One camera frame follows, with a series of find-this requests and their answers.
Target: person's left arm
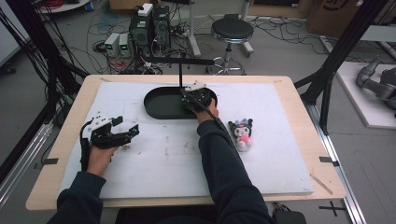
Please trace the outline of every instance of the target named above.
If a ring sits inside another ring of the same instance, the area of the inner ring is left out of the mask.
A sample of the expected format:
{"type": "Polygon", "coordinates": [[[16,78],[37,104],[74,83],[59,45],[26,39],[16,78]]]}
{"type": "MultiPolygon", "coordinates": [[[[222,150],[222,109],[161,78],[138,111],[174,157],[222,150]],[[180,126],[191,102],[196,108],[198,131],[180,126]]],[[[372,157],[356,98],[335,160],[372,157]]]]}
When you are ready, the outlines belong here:
{"type": "Polygon", "coordinates": [[[48,223],[100,223],[103,202],[99,198],[106,180],[102,178],[117,147],[92,146],[87,172],[78,172],[69,189],[57,200],[57,213],[48,223]]]}

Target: stool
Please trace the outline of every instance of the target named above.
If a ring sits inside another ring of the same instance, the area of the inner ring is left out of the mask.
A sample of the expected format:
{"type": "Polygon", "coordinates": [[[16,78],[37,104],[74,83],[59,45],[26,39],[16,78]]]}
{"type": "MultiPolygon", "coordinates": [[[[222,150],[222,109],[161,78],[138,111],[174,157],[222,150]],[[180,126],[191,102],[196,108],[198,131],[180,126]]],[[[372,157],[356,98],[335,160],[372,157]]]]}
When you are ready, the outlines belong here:
{"type": "Polygon", "coordinates": [[[230,71],[239,71],[240,75],[245,74],[245,70],[241,63],[231,58],[231,44],[243,44],[248,42],[253,36],[253,27],[246,22],[236,18],[223,18],[212,24],[212,35],[223,42],[228,43],[227,49],[225,50],[224,57],[217,57],[213,61],[213,66],[217,67],[219,71],[212,73],[211,67],[206,68],[207,73],[213,75],[218,74],[230,74],[230,71]]]}

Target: human hand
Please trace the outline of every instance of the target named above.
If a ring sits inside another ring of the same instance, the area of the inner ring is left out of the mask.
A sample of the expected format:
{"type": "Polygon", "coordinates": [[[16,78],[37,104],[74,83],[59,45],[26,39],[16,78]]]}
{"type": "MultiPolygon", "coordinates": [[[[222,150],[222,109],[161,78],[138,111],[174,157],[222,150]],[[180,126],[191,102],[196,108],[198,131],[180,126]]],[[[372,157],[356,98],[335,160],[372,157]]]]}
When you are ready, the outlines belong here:
{"type": "Polygon", "coordinates": [[[105,174],[105,170],[110,163],[111,156],[117,149],[118,147],[101,149],[92,145],[87,173],[103,177],[103,175],[105,174]]]}
{"type": "MultiPolygon", "coordinates": [[[[212,101],[210,102],[210,105],[209,105],[208,109],[210,110],[210,112],[212,112],[212,114],[216,118],[218,118],[219,117],[219,111],[216,108],[216,100],[213,99],[213,98],[211,100],[212,101]]],[[[194,111],[194,113],[197,116],[197,120],[198,120],[199,124],[201,124],[202,122],[207,121],[207,120],[213,120],[212,117],[210,117],[210,115],[204,110],[200,111],[200,112],[195,112],[194,111]]]]}

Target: chrome stool leg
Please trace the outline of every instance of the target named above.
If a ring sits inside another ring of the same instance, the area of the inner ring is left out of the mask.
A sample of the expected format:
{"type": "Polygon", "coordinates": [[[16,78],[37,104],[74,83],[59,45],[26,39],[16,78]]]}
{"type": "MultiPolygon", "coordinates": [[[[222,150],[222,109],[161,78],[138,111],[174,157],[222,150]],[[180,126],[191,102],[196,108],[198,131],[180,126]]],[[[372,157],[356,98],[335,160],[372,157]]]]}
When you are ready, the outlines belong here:
{"type": "Polygon", "coordinates": [[[211,73],[213,75],[220,75],[220,74],[224,74],[224,75],[235,75],[235,74],[230,74],[230,72],[234,72],[234,71],[240,71],[239,75],[244,75],[245,74],[245,70],[242,66],[241,63],[239,63],[237,60],[234,60],[233,58],[231,58],[231,44],[227,45],[227,49],[225,50],[225,54],[224,57],[217,57],[215,59],[213,59],[213,61],[215,61],[215,64],[213,65],[213,68],[218,68],[218,70],[213,71],[212,67],[207,67],[206,68],[206,72],[207,73],[211,73]],[[236,65],[236,67],[230,67],[230,63],[234,63],[236,65]]]}

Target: black tray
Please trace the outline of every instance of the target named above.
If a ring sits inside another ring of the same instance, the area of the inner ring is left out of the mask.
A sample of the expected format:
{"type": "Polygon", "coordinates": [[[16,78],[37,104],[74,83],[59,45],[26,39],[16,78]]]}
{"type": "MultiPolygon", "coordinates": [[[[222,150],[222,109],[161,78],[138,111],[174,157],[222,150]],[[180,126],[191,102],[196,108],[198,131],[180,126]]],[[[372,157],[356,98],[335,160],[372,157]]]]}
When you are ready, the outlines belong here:
{"type": "MultiPolygon", "coordinates": [[[[210,96],[217,104],[218,97],[212,90],[210,96]]],[[[146,112],[154,119],[196,119],[193,112],[184,108],[181,99],[180,87],[160,87],[146,95],[144,105],[146,112]]]]}

